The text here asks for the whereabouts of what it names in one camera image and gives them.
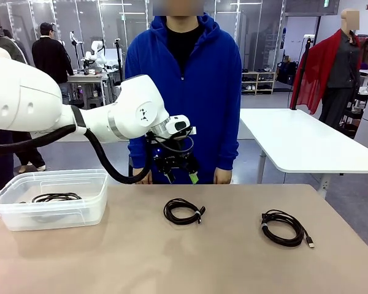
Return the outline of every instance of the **black cap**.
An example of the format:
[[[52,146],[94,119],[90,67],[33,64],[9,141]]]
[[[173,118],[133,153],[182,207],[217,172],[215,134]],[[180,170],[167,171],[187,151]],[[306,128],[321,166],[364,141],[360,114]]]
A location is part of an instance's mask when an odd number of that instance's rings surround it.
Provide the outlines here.
[[[41,33],[42,33],[42,31],[53,31],[53,32],[55,32],[55,30],[53,29],[54,25],[55,24],[53,24],[53,23],[41,23],[41,25],[39,26],[39,29],[40,29]]]

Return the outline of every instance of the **shoe rack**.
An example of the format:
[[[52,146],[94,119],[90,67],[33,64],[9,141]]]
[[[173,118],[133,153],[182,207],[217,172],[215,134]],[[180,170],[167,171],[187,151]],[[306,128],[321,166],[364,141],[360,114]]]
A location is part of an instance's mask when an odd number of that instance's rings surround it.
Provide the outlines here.
[[[242,73],[242,87],[247,86],[255,86],[255,89],[241,90],[242,94],[255,94],[261,93],[269,93],[272,94],[274,91],[274,82],[275,82],[275,72],[243,72]],[[268,85],[270,89],[264,89],[263,86]]]

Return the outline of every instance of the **box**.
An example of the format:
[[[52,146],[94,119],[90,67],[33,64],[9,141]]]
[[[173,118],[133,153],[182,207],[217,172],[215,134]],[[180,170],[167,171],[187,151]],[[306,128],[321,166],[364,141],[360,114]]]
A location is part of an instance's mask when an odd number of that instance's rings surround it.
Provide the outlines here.
[[[0,190],[0,216],[11,231],[96,225],[104,215],[107,182],[105,170],[44,171],[18,175]],[[82,199],[31,202],[41,194],[66,192],[76,193]]]

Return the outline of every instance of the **shoe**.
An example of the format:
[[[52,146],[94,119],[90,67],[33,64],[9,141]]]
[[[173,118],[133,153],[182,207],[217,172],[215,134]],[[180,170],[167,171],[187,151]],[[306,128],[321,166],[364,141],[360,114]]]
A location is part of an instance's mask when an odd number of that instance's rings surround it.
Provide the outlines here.
[[[47,170],[47,166],[46,165],[43,165],[43,166],[41,166],[41,167],[37,167],[37,171],[38,172],[44,172],[44,171],[46,171]]]
[[[24,173],[26,171],[27,165],[21,165],[21,167],[19,168],[18,173]]]

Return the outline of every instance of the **blue jacket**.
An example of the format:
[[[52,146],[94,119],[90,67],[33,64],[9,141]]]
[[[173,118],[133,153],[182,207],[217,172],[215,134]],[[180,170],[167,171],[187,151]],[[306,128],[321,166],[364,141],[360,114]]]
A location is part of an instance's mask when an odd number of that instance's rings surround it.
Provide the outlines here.
[[[185,115],[196,127],[194,155],[199,162],[199,184],[213,183],[215,169],[232,170],[237,157],[241,100],[241,60],[233,38],[212,17],[198,17],[205,28],[182,76],[167,49],[166,17],[155,17],[151,28],[128,48],[125,76],[149,75],[172,115]],[[134,168],[145,163],[144,138],[129,141]],[[168,183],[152,169],[153,182]],[[174,170],[175,184],[191,183],[188,173]]]

